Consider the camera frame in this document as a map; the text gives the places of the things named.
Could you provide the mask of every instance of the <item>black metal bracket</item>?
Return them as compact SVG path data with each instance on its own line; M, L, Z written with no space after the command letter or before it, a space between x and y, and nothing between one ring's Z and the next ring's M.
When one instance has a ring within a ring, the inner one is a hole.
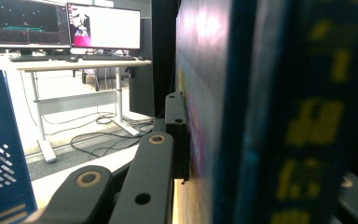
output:
M72 172L34 223L172 223L173 180L189 178L189 131L181 92L166 97L132 162L112 174L101 166Z

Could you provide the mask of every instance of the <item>desk frame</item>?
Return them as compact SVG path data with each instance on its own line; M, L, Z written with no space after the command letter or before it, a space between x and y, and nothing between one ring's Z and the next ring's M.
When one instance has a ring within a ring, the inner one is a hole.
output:
M137 136L139 132L133 129L127 122L123 121L122 112L122 89L120 67L145 66L151 64L150 61L82 61L78 63L68 62L32 62L32 63L13 63L16 70L31 73L30 78L34 92L34 106L36 111L36 125L38 128L37 142L45 157L46 162L52 163L57 160L54 151L46 139L42 116L46 114L59 113L62 111L86 108L96 105L117 104L117 115L115 124L126 130L128 133ZM76 70L87 68L115 67L116 68L116 89L114 91L99 91L74 96L64 96L59 98L39 99L35 73L51 72L58 70Z

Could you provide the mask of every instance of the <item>computer monitor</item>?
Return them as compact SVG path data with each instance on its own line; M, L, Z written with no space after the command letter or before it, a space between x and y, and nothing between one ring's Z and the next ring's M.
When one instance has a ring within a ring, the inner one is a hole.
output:
M75 3L66 5L72 48L140 48L140 10Z
M65 4L0 0L0 49L69 49Z

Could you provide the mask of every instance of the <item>keyboard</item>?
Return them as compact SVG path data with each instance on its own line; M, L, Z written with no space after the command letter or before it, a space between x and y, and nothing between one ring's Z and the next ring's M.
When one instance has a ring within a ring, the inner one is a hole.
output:
M43 61L64 61L70 58L71 55L9 55L8 58L13 63L25 62L43 62Z
M134 57L129 55L120 56L116 54L83 54L77 55L83 61L135 61Z

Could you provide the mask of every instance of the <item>display panel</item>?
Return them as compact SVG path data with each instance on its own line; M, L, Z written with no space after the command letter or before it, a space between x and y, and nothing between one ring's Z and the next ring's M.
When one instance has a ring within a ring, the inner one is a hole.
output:
M0 0L0 49L69 49L65 4Z
M67 11L73 48L140 48L140 10L67 3Z

